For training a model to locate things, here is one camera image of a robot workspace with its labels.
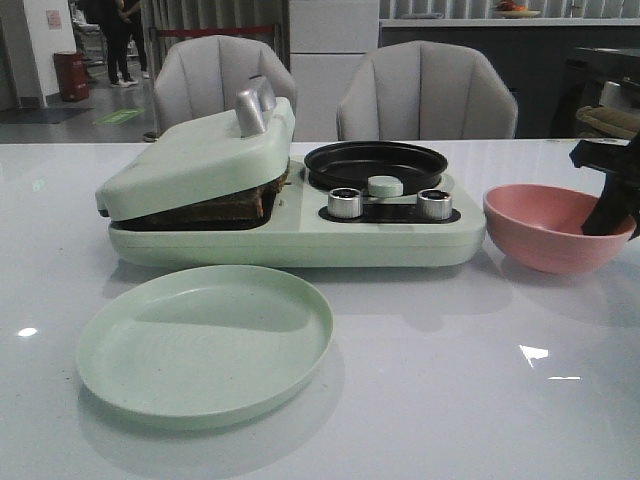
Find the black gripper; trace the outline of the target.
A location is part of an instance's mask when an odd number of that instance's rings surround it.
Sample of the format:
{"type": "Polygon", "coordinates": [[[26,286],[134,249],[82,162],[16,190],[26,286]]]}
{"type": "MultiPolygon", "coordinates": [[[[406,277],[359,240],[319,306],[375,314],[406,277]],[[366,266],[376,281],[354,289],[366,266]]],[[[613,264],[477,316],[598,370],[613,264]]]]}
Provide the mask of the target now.
{"type": "Polygon", "coordinates": [[[576,168],[587,167],[606,173],[603,190],[581,226],[591,236],[612,234],[631,216],[639,235],[639,141],[627,144],[581,140],[569,153],[576,168]]]}

